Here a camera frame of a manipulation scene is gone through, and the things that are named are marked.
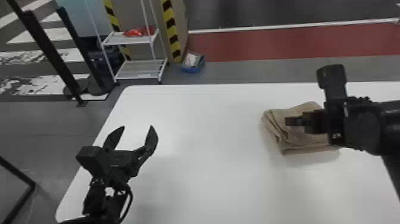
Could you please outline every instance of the black stand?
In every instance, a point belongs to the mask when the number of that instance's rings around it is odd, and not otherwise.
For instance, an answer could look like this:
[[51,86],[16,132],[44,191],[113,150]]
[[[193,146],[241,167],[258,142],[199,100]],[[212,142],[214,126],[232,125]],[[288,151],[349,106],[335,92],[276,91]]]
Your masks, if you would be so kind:
[[69,88],[72,96],[74,96],[76,101],[78,102],[77,106],[84,107],[88,102],[83,101],[80,97],[80,94],[87,90],[87,86],[79,85],[77,83],[71,71],[68,69],[67,65],[64,63],[63,59],[55,49],[53,43],[50,41],[49,37],[43,30],[34,13],[30,10],[25,12],[22,11],[15,0],[7,0],[7,2],[15,11],[16,15],[24,24],[33,39],[39,45],[46,58],[49,60],[49,62],[52,64],[54,69],[64,81],[65,85]]
[[70,32],[72,39],[74,40],[76,46],[78,47],[80,53],[82,54],[83,59],[85,60],[87,66],[89,67],[90,72],[92,73],[91,76],[88,78],[88,86],[87,91],[94,95],[103,95],[108,94],[114,89],[114,81],[112,79],[107,79],[106,77],[102,77],[96,67],[93,65],[92,60],[90,59],[89,53],[86,47],[81,43],[78,34],[68,16],[67,11],[64,7],[57,8],[57,14],[64,22],[67,30]]
[[26,176],[25,173],[21,172],[21,170],[18,170],[15,166],[13,166],[11,163],[7,162],[1,156],[0,156],[0,165],[2,167],[4,167],[6,170],[10,171],[16,177],[18,177],[21,181],[28,184],[28,188],[25,190],[24,194],[20,197],[20,199],[17,201],[17,203],[14,205],[14,207],[12,208],[10,213],[7,215],[7,217],[3,221],[3,224],[9,224],[14,220],[15,216],[18,214],[18,212],[20,211],[22,206],[28,200],[29,196],[35,190],[36,183],[32,179],[30,179],[28,176]]

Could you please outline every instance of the black metal pole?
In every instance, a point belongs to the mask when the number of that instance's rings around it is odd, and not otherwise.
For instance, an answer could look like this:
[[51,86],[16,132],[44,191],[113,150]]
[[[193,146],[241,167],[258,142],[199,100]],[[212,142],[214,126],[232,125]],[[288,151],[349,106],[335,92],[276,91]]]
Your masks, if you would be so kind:
[[78,101],[79,105],[85,104],[85,102],[80,97],[80,93],[82,92],[82,90],[80,89],[79,84],[76,82],[70,69],[67,67],[67,65],[59,55],[58,51],[55,49],[53,43],[50,41],[49,37],[43,30],[34,13],[30,10],[25,11],[23,12],[22,18],[20,19],[24,23],[26,29],[32,35],[33,39],[39,45],[43,53],[46,55],[49,62],[53,65],[54,69],[67,85],[72,95]]
[[80,53],[82,54],[83,59],[85,60],[87,66],[89,67],[90,72],[92,73],[92,76],[95,78],[97,84],[101,87],[104,86],[103,80],[99,77],[98,71],[95,68],[95,66],[92,63],[92,60],[90,59],[90,56],[88,54],[87,49],[85,46],[81,43],[79,40],[79,36],[74,28],[74,25],[72,24],[70,17],[68,16],[67,10],[65,10],[64,7],[59,7],[57,8],[57,13],[64,22],[65,27],[67,30],[70,32],[72,39],[74,40],[76,46],[78,47]]
[[22,16],[22,9],[15,0],[7,0],[8,4],[11,6],[12,10],[16,13],[18,17]]
[[13,175],[16,175],[16,177],[18,177],[20,180],[28,184],[28,188],[25,190],[24,194],[20,197],[20,199],[17,201],[15,206],[11,209],[10,213],[3,221],[3,224],[9,224],[14,220],[15,216],[18,214],[20,209],[24,206],[25,202],[28,200],[29,196],[35,190],[36,183],[25,173],[21,172],[21,170],[18,170],[18,168],[13,166],[11,163],[6,161],[1,156],[0,156],[0,165],[4,167],[6,170],[10,171]]

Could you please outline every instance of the white table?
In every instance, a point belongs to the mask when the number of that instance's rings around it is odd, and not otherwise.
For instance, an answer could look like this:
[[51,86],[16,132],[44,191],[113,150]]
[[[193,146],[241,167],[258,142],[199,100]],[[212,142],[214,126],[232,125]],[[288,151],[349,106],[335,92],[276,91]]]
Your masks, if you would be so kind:
[[[350,95],[400,99],[400,83],[349,83]],[[269,108],[324,101],[316,83],[132,86],[94,145],[115,128],[119,149],[160,142],[129,182],[124,223],[400,223],[400,203],[379,157],[350,149],[281,155],[260,121]],[[80,168],[56,219],[81,216],[90,174]]]

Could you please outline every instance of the black pole base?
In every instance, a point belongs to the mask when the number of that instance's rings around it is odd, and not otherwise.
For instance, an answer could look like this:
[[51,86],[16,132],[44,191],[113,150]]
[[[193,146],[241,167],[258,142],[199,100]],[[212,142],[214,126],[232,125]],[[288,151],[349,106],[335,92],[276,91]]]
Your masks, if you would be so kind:
[[86,105],[88,104],[88,101],[83,101],[83,102],[81,102],[81,103],[77,103],[76,104],[76,107],[85,107]]
[[[87,92],[88,86],[89,86],[89,79],[78,79],[78,80],[76,80],[76,82],[79,85],[79,90],[78,90],[78,94],[79,95]],[[62,92],[67,97],[73,97],[73,94],[71,93],[71,91],[68,88],[68,86],[64,87]]]
[[102,86],[99,86],[93,76],[89,77],[89,86],[87,87],[87,91],[93,96],[101,96],[104,94],[109,94],[115,87],[113,79],[108,76],[101,76]]

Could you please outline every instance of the gray floor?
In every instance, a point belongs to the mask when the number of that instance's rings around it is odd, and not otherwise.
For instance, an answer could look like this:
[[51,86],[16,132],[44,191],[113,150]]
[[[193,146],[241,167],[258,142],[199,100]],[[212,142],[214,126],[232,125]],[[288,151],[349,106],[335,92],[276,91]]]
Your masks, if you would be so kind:
[[[346,65],[350,81],[400,80],[398,61],[400,56],[208,63],[198,74],[182,73],[178,66],[171,66],[163,82],[315,82],[315,70],[330,63]],[[79,167],[76,153],[94,141],[120,93],[132,84],[151,82],[123,83],[106,101],[90,102],[85,108],[75,107],[75,102],[0,103],[0,154],[40,186],[15,223],[55,223],[58,203]],[[2,179],[5,187],[0,192],[0,211],[4,211],[15,202],[23,186],[4,171],[0,177],[6,180]]]

